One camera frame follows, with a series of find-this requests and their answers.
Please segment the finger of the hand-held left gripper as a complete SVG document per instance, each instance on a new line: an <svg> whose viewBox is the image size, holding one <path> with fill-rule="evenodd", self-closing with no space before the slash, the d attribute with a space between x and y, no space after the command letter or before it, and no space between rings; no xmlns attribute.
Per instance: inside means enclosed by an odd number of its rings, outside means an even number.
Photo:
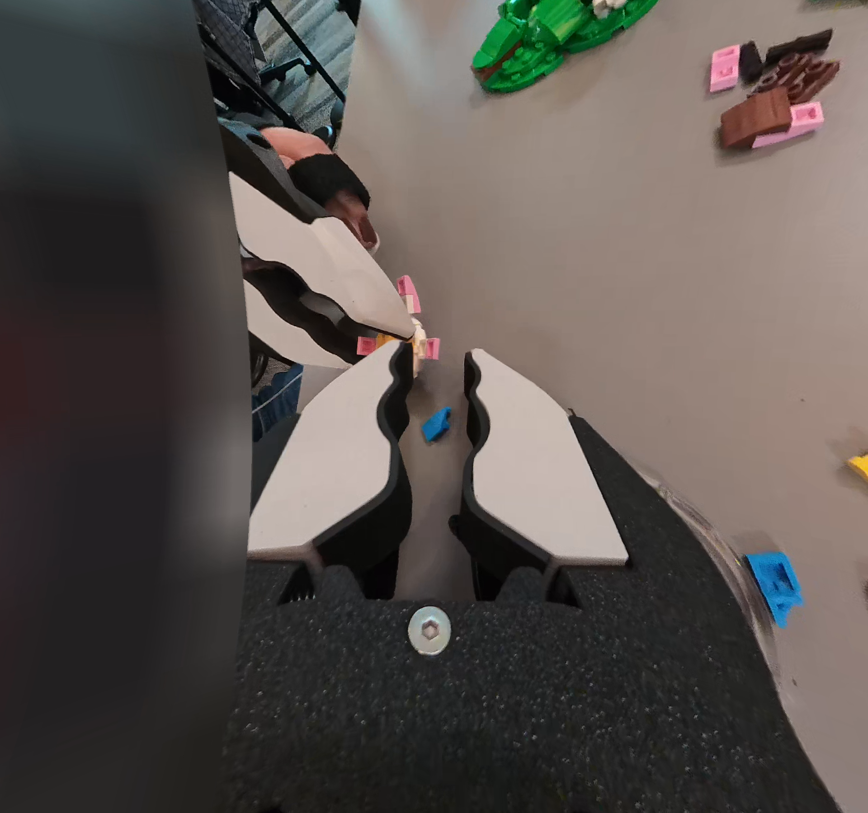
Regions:
<svg viewBox="0 0 868 813"><path fill-rule="evenodd" d="M358 363L357 327L331 299L279 264L244 264L247 328L288 363L345 369Z"/></svg>
<svg viewBox="0 0 868 813"><path fill-rule="evenodd" d="M229 185L248 254L286 266L349 320L396 338L413 337L415 324L395 285L344 222L331 216L303 222L234 173Z"/></svg>

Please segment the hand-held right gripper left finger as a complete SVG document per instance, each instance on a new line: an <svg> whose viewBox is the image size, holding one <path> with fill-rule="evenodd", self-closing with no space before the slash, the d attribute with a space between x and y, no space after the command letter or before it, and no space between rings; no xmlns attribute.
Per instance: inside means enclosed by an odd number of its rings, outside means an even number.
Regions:
<svg viewBox="0 0 868 813"><path fill-rule="evenodd" d="M399 448L413 351L392 341L313 397L253 500L247 558L348 568L370 600L391 600L413 516Z"/></svg>

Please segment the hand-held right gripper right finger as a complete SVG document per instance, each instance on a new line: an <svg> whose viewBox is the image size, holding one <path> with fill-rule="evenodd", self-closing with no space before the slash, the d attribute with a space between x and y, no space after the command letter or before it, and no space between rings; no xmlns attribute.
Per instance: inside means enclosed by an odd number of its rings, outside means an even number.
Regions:
<svg viewBox="0 0 868 813"><path fill-rule="evenodd" d="M463 361L471 451L453 535L472 562L473 589L493 602L517 569L559 600L562 569L621 569L627 547L575 431L576 416L485 352Z"/></svg>

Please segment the pink and white lego flower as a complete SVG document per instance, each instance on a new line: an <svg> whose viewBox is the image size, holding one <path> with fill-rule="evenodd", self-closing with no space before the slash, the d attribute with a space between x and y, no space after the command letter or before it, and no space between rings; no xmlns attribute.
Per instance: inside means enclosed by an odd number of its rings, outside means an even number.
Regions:
<svg viewBox="0 0 868 813"><path fill-rule="evenodd" d="M396 289L414 325L414 334L410 342L413 349L413 375L418 376L424 362L439 360L440 339L428 337L419 321L421 305L411 277L408 275L399 277L396 280ZM378 332L374 337L358 337L356 353L362 357L369 356L394 340L397 340L397 337L382 332Z"/></svg>

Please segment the large blue lego piece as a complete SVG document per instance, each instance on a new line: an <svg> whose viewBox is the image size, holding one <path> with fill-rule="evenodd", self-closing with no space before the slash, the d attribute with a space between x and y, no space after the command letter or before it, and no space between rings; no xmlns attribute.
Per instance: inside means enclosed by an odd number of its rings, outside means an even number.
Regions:
<svg viewBox="0 0 868 813"><path fill-rule="evenodd" d="M785 629L790 613L804 605L804 595L789 557L780 551L745 555L760 593L778 628Z"/></svg>

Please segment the green lego leaf build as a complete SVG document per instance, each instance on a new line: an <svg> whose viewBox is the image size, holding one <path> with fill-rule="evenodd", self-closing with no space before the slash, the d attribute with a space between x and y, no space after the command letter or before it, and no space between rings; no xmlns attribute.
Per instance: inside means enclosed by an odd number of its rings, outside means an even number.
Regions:
<svg viewBox="0 0 868 813"><path fill-rule="evenodd" d="M605 44L638 23L660 0L505 0L472 60L489 93L525 89L567 55Z"/></svg>

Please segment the brown lego slope brick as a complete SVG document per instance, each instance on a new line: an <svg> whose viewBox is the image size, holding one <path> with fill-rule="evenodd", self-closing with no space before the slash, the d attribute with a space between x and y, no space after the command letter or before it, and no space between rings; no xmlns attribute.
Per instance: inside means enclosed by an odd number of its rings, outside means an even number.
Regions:
<svg viewBox="0 0 868 813"><path fill-rule="evenodd" d="M722 113L720 144L726 150L750 148L759 136L785 133L792 124L787 88L755 93Z"/></svg>

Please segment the small pink lego tile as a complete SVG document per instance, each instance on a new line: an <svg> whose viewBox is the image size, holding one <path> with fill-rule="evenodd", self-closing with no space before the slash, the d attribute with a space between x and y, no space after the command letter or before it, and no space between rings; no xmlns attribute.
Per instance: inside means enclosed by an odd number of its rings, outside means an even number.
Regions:
<svg viewBox="0 0 868 813"><path fill-rule="evenodd" d="M740 80L741 46L719 48L712 53L709 92L717 94L734 88Z"/></svg>

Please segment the pink lego plate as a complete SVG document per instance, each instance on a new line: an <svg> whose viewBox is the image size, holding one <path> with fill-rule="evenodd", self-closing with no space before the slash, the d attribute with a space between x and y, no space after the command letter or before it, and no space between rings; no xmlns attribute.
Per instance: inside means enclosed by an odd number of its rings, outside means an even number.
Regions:
<svg viewBox="0 0 868 813"><path fill-rule="evenodd" d="M800 103L790 107L791 123L787 131L759 135L754 139L753 149L794 140L815 132L825 123L820 102Z"/></svg>

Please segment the dark brown studded lego plate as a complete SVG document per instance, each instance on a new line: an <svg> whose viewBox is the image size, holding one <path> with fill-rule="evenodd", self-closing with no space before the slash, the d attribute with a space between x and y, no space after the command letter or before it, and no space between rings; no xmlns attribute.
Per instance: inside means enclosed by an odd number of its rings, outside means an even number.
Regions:
<svg viewBox="0 0 868 813"><path fill-rule="evenodd" d="M784 89L791 106L808 103L836 77L840 66L839 60L792 53L767 71L748 96Z"/></svg>

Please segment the dark brown lego bar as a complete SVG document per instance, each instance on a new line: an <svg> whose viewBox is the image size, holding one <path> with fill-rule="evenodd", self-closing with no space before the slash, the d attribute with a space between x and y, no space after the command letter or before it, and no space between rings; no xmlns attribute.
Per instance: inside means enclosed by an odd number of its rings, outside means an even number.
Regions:
<svg viewBox="0 0 868 813"><path fill-rule="evenodd" d="M771 69L782 59L791 55L823 53L828 49L832 35L833 28L827 28L817 33L800 36L790 41L776 44L767 49L764 68Z"/></svg>

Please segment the person's left hand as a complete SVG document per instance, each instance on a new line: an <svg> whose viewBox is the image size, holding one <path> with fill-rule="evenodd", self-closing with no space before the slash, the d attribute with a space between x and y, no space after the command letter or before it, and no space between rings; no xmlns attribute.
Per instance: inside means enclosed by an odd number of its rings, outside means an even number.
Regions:
<svg viewBox="0 0 868 813"><path fill-rule="evenodd" d="M380 241L370 220L371 196L361 179L326 142L288 127L264 127L265 141L288 170L294 186L353 233L369 254Z"/></svg>

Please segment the person's leg in jeans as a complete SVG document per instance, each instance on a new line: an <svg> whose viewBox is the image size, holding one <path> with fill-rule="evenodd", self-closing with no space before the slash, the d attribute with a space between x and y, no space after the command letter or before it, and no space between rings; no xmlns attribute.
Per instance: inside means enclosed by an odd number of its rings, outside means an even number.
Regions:
<svg viewBox="0 0 868 813"><path fill-rule="evenodd" d="M294 364L270 375L265 385L252 394L253 442L259 442L281 421L294 415L304 372L302 364Z"/></svg>

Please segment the black mesh office chair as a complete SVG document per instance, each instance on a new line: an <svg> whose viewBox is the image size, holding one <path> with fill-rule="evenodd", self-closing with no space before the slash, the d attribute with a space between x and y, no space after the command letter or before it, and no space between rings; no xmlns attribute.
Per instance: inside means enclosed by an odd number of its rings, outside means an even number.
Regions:
<svg viewBox="0 0 868 813"><path fill-rule="evenodd" d="M294 115L282 108L267 91L283 82L293 70L307 78L319 75L344 100L322 63L301 40L288 21L278 15L274 0L193 0L200 28L214 99L221 113L270 115L268 125L299 128ZM256 34L259 14L265 11L300 55L288 61L268 62Z"/></svg>

